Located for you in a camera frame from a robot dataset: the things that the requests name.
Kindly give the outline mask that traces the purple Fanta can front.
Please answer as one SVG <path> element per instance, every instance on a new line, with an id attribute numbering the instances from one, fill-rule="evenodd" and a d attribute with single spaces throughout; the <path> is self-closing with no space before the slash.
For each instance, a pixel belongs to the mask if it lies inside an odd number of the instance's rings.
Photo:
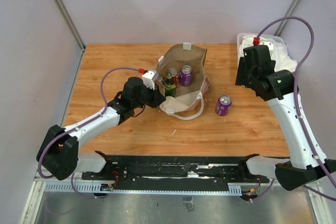
<path id="1" fill-rule="evenodd" d="M 191 85 L 193 80 L 193 69 L 189 65 L 184 65 L 180 69 L 180 84 L 184 87 Z"/>

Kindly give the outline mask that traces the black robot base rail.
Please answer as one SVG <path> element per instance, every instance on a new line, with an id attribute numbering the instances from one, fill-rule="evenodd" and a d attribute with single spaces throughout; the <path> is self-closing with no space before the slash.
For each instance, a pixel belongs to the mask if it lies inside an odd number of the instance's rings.
<path id="1" fill-rule="evenodd" d="M 113 181 L 117 190 L 146 193 L 227 193 L 230 184 L 259 185 L 269 179 L 249 175 L 240 156 L 105 155 L 102 171 L 84 172 L 83 180 Z"/>

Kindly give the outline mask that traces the purple fanta can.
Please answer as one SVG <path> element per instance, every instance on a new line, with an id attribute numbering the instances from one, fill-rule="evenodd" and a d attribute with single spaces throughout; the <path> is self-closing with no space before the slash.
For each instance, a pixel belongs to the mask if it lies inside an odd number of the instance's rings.
<path id="1" fill-rule="evenodd" d="M 232 99 L 228 95 L 222 95 L 221 97 L 218 98 L 216 107 L 215 107 L 215 112 L 219 116 L 225 116 L 227 115 L 230 107 L 232 105 Z"/>
<path id="2" fill-rule="evenodd" d="M 180 84 L 184 87 L 191 85 L 193 80 L 193 69 L 189 65 L 184 65 L 180 69 Z"/>

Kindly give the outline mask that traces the burlap canvas tote bag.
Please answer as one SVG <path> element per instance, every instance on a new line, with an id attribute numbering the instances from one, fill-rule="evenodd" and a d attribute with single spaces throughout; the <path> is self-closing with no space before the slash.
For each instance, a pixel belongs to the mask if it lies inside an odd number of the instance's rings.
<path id="1" fill-rule="evenodd" d="M 204 94 L 209 88 L 204 64 L 207 49 L 191 43 L 172 46 L 156 65 L 156 71 L 162 77 L 170 68 L 181 70 L 188 65 L 193 70 L 191 84 L 187 87 L 179 84 L 174 97 L 167 97 L 159 108 L 168 115 L 180 120 L 192 120 L 200 116 L 204 110 Z"/>

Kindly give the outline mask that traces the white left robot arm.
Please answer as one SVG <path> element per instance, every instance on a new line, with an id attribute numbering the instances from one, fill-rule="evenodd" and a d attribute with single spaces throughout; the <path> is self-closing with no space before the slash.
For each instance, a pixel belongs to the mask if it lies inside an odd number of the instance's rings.
<path id="1" fill-rule="evenodd" d="M 50 172 L 49 178 L 58 180 L 77 172 L 80 167 L 79 150 L 85 143 L 136 117 L 135 109 L 146 106 L 156 108 L 165 101 L 165 96 L 155 83 L 156 79 L 156 76 L 149 77 L 148 73 L 140 78 L 130 77 L 123 90 L 97 113 L 67 127 L 50 127 L 36 156 L 38 171 L 45 168 Z"/>

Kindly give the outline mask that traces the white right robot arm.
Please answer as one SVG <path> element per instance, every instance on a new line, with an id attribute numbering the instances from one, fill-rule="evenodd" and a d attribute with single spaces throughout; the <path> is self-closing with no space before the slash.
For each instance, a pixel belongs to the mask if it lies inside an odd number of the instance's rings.
<path id="1" fill-rule="evenodd" d="M 245 48 L 239 59 L 236 85 L 252 89 L 268 103 L 281 127 L 290 157 L 248 155 L 241 160 L 238 177 L 250 182 L 256 175 L 265 176 L 291 191 L 334 173 L 335 161 L 326 157 L 310 129 L 294 75 L 288 70 L 275 71 L 275 63 L 266 45 Z"/>

